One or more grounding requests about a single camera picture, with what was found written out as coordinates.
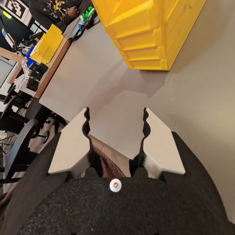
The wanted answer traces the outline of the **black pouch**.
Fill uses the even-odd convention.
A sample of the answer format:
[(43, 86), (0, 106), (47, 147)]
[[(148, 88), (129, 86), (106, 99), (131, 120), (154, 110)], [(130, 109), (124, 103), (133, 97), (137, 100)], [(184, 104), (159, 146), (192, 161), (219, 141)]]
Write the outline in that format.
[(69, 35), (68, 40), (74, 41), (74, 40), (79, 39), (79, 38), (83, 35), (84, 30), (85, 30), (84, 27), (81, 28), (81, 29), (80, 29), (80, 28), (74, 28), (74, 29), (72, 30), (71, 34)]

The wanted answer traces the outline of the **black power station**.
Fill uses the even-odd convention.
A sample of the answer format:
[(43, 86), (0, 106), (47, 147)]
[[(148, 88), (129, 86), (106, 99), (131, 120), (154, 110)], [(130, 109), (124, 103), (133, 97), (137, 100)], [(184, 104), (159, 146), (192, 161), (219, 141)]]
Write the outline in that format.
[(84, 28), (86, 30), (89, 30), (90, 28), (99, 23), (101, 23), (101, 20), (99, 19), (98, 15), (89, 16), (87, 21), (84, 23)]

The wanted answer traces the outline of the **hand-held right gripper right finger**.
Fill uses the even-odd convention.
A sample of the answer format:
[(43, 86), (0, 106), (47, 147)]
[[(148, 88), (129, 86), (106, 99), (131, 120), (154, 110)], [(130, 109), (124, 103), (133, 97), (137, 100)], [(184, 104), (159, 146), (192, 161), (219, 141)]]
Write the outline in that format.
[(162, 172), (185, 174), (185, 169), (171, 129), (149, 108), (144, 108), (140, 156), (150, 178), (158, 179)]

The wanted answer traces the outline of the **black computer monitor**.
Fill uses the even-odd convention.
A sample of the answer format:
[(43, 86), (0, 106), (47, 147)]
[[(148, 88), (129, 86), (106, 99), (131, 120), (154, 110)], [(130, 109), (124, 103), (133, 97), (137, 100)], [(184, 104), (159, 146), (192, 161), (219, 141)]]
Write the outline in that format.
[(16, 44), (19, 45), (25, 35), (28, 33), (28, 28), (18, 22), (16, 19), (9, 19), (3, 14), (3, 11), (0, 9), (0, 15), (2, 16), (2, 21), (0, 21), (0, 47), (6, 50), (12, 51), (12, 47), (8, 44), (6, 39), (2, 34), (2, 26), (4, 26), (7, 33), (16, 41)]

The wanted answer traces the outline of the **green plastic object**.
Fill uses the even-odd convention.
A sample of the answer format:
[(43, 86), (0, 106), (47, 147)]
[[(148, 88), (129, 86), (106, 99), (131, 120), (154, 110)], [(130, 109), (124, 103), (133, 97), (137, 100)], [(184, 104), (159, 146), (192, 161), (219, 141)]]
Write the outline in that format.
[(92, 15), (92, 13), (94, 12), (94, 10), (95, 10), (95, 8), (94, 7), (92, 7), (92, 6), (90, 6), (90, 7), (88, 7), (88, 9), (86, 10), (86, 12), (85, 13), (83, 13), (82, 15), (81, 15), (81, 20), (82, 20), (82, 22), (86, 22), (87, 21), (87, 19)]

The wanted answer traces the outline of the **black office chair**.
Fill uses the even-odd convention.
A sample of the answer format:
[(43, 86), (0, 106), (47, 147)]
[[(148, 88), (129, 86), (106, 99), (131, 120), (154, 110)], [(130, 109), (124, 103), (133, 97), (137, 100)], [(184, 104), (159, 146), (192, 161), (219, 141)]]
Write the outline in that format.
[[(39, 135), (40, 130), (44, 127), (45, 123), (50, 123), (48, 118), (54, 120), (54, 130), (55, 133), (58, 132), (59, 123), (66, 126), (67, 121), (52, 110), (42, 105), (39, 98), (32, 98), (28, 107), (22, 105), (17, 101), (19, 98), (18, 94), (15, 92), (15, 86), (11, 86), (7, 96), (4, 99), (4, 104), (6, 107), (3, 112), (0, 113), (0, 130), (9, 131), (14, 134), (19, 134), (23, 129), (25, 124), (27, 124), (31, 119), (36, 119), (38, 121), (37, 129), (32, 135), (32, 139), (36, 137), (41, 137), (41, 143), (45, 144), (49, 139), (50, 132), (47, 130), (43, 135)], [(19, 106), (26, 110), (25, 116), (13, 111), (13, 106)]]
[(28, 148), (29, 142), (32, 135), (37, 130), (38, 121), (36, 119), (31, 119), (25, 124), (23, 129), (20, 131), (16, 140), (6, 155), (6, 161), (4, 164), (4, 179), (1, 183), (10, 183), (11, 178), (15, 172), (19, 171), (18, 167), (26, 160), (26, 150)]

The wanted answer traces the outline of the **blue plastic bin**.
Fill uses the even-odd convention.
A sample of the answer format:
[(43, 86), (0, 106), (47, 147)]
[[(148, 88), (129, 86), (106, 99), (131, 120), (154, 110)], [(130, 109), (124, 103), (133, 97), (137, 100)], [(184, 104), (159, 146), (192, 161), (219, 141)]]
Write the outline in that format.
[(36, 63), (36, 64), (37, 64), (37, 62), (36, 62), (35, 60), (33, 60), (33, 59), (30, 58), (33, 49), (34, 49), (34, 46), (32, 46), (32, 47), (29, 49), (29, 51), (27, 52), (27, 54), (26, 54), (26, 56), (25, 56), (25, 58), (27, 58), (27, 60), (28, 60), (27, 63), (26, 63), (28, 68), (31, 66), (32, 63)]

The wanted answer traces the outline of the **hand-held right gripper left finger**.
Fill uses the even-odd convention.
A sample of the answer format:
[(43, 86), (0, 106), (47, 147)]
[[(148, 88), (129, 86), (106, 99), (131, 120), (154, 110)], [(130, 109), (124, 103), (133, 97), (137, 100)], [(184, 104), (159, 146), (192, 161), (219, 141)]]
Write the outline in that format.
[(90, 110), (85, 107), (60, 132), (60, 138), (48, 173), (69, 171), (72, 178), (79, 178), (91, 165), (93, 146), (88, 133)]

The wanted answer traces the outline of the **grey desk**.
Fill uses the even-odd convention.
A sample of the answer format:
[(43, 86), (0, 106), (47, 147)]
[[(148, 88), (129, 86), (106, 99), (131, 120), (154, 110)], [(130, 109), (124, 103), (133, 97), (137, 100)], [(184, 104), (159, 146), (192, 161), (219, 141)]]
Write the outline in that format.
[(235, 223), (235, 1), (207, 0), (170, 71), (130, 69), (98, 23), (73, 42), (40, 102), (131, 159), (149, 108), (205, 166)]

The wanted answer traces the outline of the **black white tag board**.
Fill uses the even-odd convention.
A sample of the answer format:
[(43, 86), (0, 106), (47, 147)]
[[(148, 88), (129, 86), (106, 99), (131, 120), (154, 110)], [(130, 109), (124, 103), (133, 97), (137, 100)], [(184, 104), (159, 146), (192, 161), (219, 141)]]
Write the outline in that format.
[(26, 27), (29, 27), (32, 15), (29, 7), (21, 0), (1, 0), (0, 8)]

